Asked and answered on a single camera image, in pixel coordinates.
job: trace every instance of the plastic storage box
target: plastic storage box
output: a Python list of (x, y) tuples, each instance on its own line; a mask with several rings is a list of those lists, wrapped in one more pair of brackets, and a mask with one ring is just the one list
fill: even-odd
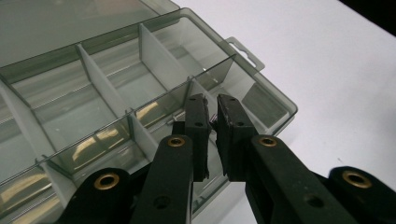
[[(219, 93), (232, 95), (259, 133), (279, 133), (297, 112), (234, 38), (172, 2), (131, 2), (132, 25), (0, 68), (0, 223), (52, 222), (93, 172), (150, 163), (189, 95), (205, 95), (209, 116)], [(215, 138), (194, 214), (227, 183)]]

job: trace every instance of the gray tinted plastic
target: gray tinted plastic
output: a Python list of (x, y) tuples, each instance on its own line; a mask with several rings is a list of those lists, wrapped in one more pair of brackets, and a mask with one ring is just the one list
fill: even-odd
[[(89, 174), (105, 167), (133, 173), (151, 162), (172, 123), (184, 120), (189, 95), (203, 93), (212, 116), (217, 95), (231, 94), (259, 133), (277, 133), (297, 112), (292, 101), (186, 8), (3, 67), (0, 74), (2, 97), (8, 107), (18, 108), (0, 111), (1, 124), (19, 118), (14, 129), (30, 141), (13, 146), (33, 155), (26, 164), (39, 161), (11, 179), (18, 171), (7, 170), (0, 194), (23, 174), (41, 169), (52, 193), (22, 191), (35, 202), (29, 211), (53, 204), (43, 218), (56, 218), (50, 214), (62, 212)], [(195, 213), (226, 184), (215, 140), (211, 134), (211, 176), (194, 184)], [(7, 218), (29, 216), (29, 211), (21, 213), (29, 203), (15, 204)]]

